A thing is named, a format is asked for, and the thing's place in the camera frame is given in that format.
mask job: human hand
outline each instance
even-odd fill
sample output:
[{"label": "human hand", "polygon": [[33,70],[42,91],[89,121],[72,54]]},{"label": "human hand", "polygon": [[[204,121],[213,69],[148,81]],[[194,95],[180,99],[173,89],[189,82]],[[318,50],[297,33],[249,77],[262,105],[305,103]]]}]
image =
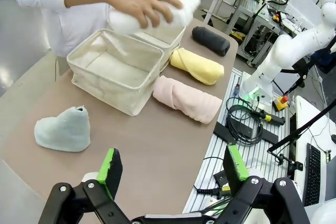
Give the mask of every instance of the human hand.
[{"label": "human hand", "polygon": [[160,24],[158,12],[162,13],[168,23],[173,21],[173,14],[166,3],[178,9],[183,7],[179,0],[106,0],[105,2],[116,10],[135,17],[143,29],[148,27],[146,17],[151,20],[153,27]]}]

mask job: bolt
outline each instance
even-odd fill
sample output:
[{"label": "bolt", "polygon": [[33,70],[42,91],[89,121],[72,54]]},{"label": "bolt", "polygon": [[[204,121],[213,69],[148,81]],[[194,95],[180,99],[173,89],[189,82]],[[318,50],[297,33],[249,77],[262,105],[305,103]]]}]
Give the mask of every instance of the bolt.
[{"label": "bolt", "polygon": [[256,184],[259,183],[259,180],[257,178],[253,178],[253,179],[251,179],[251,183],[256,185]]},{"label": "bolt", "polygon": [[280,186],[285,186],[285,185],[287,185],[286,181],[284,181],[284,180],[281,180],[279,184],[280,184]]}]

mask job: screwdriver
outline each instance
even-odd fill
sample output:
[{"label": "screwdriver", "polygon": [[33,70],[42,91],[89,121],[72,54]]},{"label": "screwdriver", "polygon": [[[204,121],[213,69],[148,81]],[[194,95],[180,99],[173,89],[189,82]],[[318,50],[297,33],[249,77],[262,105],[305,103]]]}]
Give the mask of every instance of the screwdriver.
[{"label": "screwdriver", "polygon": [[239,81],[240,81],[240,77],[238,78],[238,82],[237,82],[237,85],[235,86],[235,89],[233,90],[233,96],[236,97],[239,93]]}]

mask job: fabric basket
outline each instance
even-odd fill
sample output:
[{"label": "fabric basket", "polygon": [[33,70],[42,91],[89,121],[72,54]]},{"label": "fabric basket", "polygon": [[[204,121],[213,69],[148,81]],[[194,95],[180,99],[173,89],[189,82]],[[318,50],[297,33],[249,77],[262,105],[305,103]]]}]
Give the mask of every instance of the fabric basket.
[{"label": "fabric basket", "polygon": [[162,72],[169,63],[172,51],[180,47],[184,32],[185,27],[159,26],[158,28],[146,29],[136,33],[133,37],[164,51],[164,56],[160,63],[160,72]]},{"label": "fabric basket", "polygon": [[152,94],[163,56],[160,48],[103,29],[76,47],[67,61],[74,85],[136,116]]}]

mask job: black bracket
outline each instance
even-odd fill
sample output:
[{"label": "black bracket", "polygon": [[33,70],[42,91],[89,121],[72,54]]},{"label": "black bracket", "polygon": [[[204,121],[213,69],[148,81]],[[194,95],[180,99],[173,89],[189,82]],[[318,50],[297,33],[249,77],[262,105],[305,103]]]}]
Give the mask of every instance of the black bracket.
[{"label": "black bracket", "polygon": [[293,173],[295,170],[303,171],[303,163],[296,161],[294,164],[289,164],[288,173]]}]

